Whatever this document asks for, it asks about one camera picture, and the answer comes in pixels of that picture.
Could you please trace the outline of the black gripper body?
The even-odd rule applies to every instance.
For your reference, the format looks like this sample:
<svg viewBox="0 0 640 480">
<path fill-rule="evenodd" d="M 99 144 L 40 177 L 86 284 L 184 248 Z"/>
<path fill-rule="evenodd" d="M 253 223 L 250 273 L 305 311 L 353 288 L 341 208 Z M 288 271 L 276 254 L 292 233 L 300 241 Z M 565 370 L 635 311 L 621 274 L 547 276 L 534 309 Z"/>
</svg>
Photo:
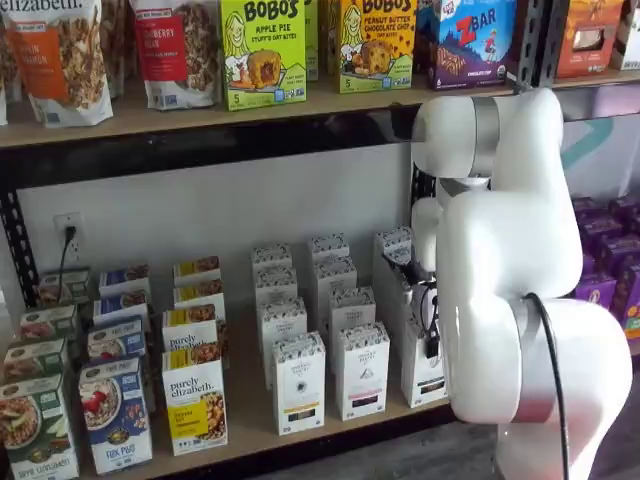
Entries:
<svg viewBox="0 0 640 480">
<path fill-rule="evenodd" d="M 383 254 L 394 279 L 400 285 L 404 303 L 410 303 L 415 293 L 436 289 L 433 272 L 424 270 L 412 257 L 411 249 L 395 249 Z"/>
</svg>

